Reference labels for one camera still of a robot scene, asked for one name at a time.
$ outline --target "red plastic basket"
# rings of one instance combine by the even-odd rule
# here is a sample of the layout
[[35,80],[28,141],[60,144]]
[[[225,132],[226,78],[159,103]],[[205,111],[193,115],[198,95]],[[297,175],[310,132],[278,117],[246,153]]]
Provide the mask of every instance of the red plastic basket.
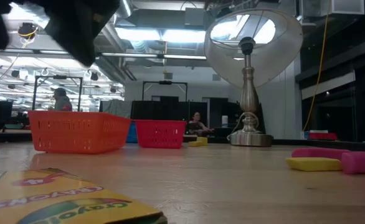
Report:
[[123,147],[130,119],[107,113],[29,111],[34,149],[96,154]]
[[141,147],[179,149],[184,139],[185,121],[135,120]]

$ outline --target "person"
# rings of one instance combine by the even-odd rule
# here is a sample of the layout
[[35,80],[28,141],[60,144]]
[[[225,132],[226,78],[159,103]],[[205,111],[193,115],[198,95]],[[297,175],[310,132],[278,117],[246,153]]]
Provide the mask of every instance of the person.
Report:
[[64,88],[58,88],[54,91],[55,108],[54,111],[72,111],[72,104],[69,97],[66,96]]
[[192,120],[188,123],[188,130],[190,133],[201,136],[203,132],[213,131],[200,122],[200,120],[201,114],[199,112],[195,112],[192,116]]

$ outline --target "pink sponge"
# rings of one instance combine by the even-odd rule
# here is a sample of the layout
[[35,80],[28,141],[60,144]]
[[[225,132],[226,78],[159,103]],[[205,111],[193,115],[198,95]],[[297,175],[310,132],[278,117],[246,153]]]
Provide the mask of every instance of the pink sponge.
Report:
[[365,174],[365,152],[345,152],[342,154],[343,172]]
[[301,148],[295,149],[292,152],[292,157],[324,157],[330,159],[341,160],[342,154],[345,152],[350,152],[345,149],[327,149],[327,148]]

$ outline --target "sponge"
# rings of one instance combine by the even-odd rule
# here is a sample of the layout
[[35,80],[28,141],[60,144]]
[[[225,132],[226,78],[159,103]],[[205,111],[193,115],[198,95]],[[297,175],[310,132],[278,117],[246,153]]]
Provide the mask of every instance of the sponge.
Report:
[[292,169],[302,171],[336,171],[342,169],[338,159],[320,157],[288,158],[287,164]]
[[325,157],[330,159],[341,160],[342,154],[345,152],[350,152],[345,149],[327,149],[327,148],[301,148],[295,149],[292,152],[292,157]]
[[190,147],[198,147],[198,146],[203,146],[203,143],[201,141],[193,141],[193,142],[189,142],[188,146]]
[[343,153],[341,161],[346,174],[365,174],[365,152]]
[[207,138],[204,138],[204,137],[197,137],[197,138],[196,138],[196,141],[200,141],[200,142],[202,142],[202,145],[203,145],[203,146],[207,146]]

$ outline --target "blue basket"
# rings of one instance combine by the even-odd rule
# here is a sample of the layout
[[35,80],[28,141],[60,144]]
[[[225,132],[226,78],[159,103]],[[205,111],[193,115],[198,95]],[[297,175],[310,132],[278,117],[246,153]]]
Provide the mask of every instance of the blue basket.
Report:
[[134,122],[131,122],[130,129],[128,130],[127,143],[138,143],[137,128]]

